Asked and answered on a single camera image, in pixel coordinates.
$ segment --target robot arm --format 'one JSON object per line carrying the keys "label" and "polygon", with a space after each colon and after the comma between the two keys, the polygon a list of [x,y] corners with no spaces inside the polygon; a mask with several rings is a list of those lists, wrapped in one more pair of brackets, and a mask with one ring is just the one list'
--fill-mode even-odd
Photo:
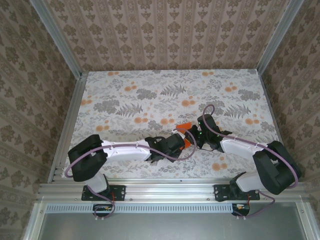
{"label": "robot arm", "polygon": [[153,150],[157,150],[172,158],[178,158],[185,147],[184,138],[185,135],[177,132],[168,138],[158,136],[147,137],[132,142],[111,142],[101,140],[98,134],[91,135],[68,152],[71,164],[95,148],[112,147],[103,148],[91,153],[75,164],[72,167],[73,180],[75,182],[85,182],[96,193],[103,192],[108,188],[108,181],[99,170],[106,161],[108,163],[132,160],[155,162],[165,158]]}
{"label": "robot arm", "polygon": [[[231,134],[229,131],[221,132],[211,115],[206,114],[205,119],[210,128],[214,129],[216,132],[224,135]],[[230,181],[230,185],[227,189],[224,188],[225,190],[220,191],[218,195],[216,194],[217,201],[241,199],[242,196],[247,197],[246,193],[249,191],[264,188],[277,195],[295,181],[293,174],[288,167],[281,161],[272,162],[272,160],[276,161],[278,159],[263,148],[212,133],[205,126],[202,116],[198,118],[198,123],[200,130],[198,130],[198,127],[195,125],[188,130],[195,139],[198,147],[202,148],[204,144],[208,144],[212,150],[227,154],[235,154],[245,159],[253,160],[257,168],[254,172],[243,172],[238,174]],[[178,132],[168,138],[160,136],[147,137],[135,142],[110,142],[101,140],[97,134],[91,135],[68,152],[70,163],[97,147],[114,147],[98,150],[95,153],[87,155],[78,164],[75,164],[72,167],[73,179],[76,182],[85,182],[96,193],[103,192],[108,188],[108,181],[99,170],[106,161],[109,163],[125,160],[154,162],[165,158],[152,149],[166,154],[167,156],[178,158],[185,148],[184,138],[191,144],[194,144],[190,134],[186,132],[184,135]],[[301,176],[300,169],[280,142],[273,141],[269,144],[262,143],[262,145],[284,157],[293,167],[298,177]]]}

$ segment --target damask wallpaper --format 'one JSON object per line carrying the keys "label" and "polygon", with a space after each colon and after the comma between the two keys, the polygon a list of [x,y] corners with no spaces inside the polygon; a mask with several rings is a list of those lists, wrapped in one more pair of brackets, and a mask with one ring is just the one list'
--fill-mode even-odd
{"label": "damask wallpaper", "polygon": [[253,69],[289,0],[45,0],[83,71]]}
{"label": "damask wallpaper", "polygon": [[305,0],[262,76],[320,223],[320,1]]}
{"label": "damask wallpaper", "polygon": [[0,239],[20,239],[75,79],[28,0],[0,1]]}

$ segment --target table surface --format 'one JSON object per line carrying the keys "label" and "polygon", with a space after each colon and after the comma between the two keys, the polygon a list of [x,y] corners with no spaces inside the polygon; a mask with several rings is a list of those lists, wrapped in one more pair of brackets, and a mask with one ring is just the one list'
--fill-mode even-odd
{"label": "table surface", "polygon": [[[98,71],[88,74],[70,149],[92,134],[111,142],[167,138],[178,124],[197,124],[208,104],[220,130],[259,143],[278,140],[255,69]],[[100,171],[108,178],[232,178],[254,169],[253,160],[197,150],[174,163],[107,161]]]}

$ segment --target orange object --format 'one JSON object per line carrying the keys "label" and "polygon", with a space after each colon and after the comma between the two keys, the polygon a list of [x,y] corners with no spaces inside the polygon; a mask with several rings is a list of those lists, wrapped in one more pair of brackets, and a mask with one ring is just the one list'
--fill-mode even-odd
{"label": "orange object", "polygon": [[[184,123],[184,124],[180,124],[180,125],[177,125],[176,128],[177,129],[190,129],[192,127],[192,123],[191,122],[187,122],[187,123]],[[186,131],[184,130],[178,130],[180,133],[184,134]],[[191,146],[191,143],[185,138],[184,139],[184,148],[188,148]]]}
{"label": "orange object", "polygon": [[[177,129],[190,129],[192,127],[192,124],[191,122],[187,122],[187,123],[184,123],[184,124],[180,124],[180,125],[177,125],[176,128]],[[178,130],[180,133],[184,134],[186,131],[184,130]]]}

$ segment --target metal profile bar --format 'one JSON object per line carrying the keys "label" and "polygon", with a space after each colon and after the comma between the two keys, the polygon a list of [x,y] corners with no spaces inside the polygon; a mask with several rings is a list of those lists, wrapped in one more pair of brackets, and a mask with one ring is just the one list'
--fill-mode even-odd
{"label": "metal profile bar", "polygon": [[259,74],[259,78],[260,78],[260,82],[261,82],[261,86],[262,86],[262,89],[263,89],[263,93],[264,93],[266,102],[268,103],[269,111],[271,113],[271,117],[272,117],[272,120],[273,120],[273,123],[274,123],[276,134],[278,135],[279,142],[284,144],[284,141],[282,140],[281,133],[280,133],[280,130],[279,130],[279,127],[278,127],[278,123],[277,123],[274,111],[272,110],[271,102],[270,102],[270,99],[269,99],[269,96],[268,96],[268,93],[267,93],[267,90],[266,90],[266,86],[265,86],[264,80],[262,79],[261,74],[260,73],[258,73],[258,74]]}
{"label": "metal profile bar", "polygon": [[69,109],[65,117],[62,133],[59,139],[58,146],[55,151],[52,167],[48,177],[48,183],[54,179],[57,166],[61,166],[62,162],[67,158],[71,138],[75,129],[75,124],[78,116],[78,111],[81,104],[81,99],[85,91],[88,73],[84,72],[81,79],[76,82],[73,95],[70,101]]}
{"label": "metal profile bar", "polygon": [[81,77],[82,68],[78,64],[76,58],[74,57],[73,50],[70,49],[67,41],[59,30],[50,10],[47,8],[45,1],[43,0],[30,0],[34,9],[41,18],[46,30],[51,35],[55,45],[58,47],[60,53],[62,54],[64,60],[68,64],[70,70],[72,71],[75,79],[79,80]]}
{"label": "metal profile bar", "polygon": [[37,240],[44,221],[46,203],[35,203],[29,219],[28,226],[25,230],[24,240]]}
{"label": "metal profile bar", "polygon": [[303,2],[304,0],[292,0],[289,2],[278,26],[262,54],[262,57],[260,58],[258,65],[256,66],[260,75],[262,75],[266,70],[268,63],[275,54]]}
{"label": "metal profile bar", "polygon": [[[93,203],[49,203],[46,214],[93,213]],[[126,203],[115,205],[116,214],[169,214],[169,213],[232,213],[232,203]]]}
{"label": "metal profile bar", "polygon": [[[230,179],[109,179],[111,185],[126,185],[125,202],[133,203],[217,203],[213,185],[226,184]],[[81,201],[83,183],[73,181],[41,184],[36,196],[38,203],[84,203]],[[308,197],[303,184],[272,195],[277,202],[301,202]],[[270,202],[268,198],[259,201]]]}
{"label": "metal profile bar", "polygon": [[320,230],[310,202],[297,202],[296,207],[307,240],[320,239]]}

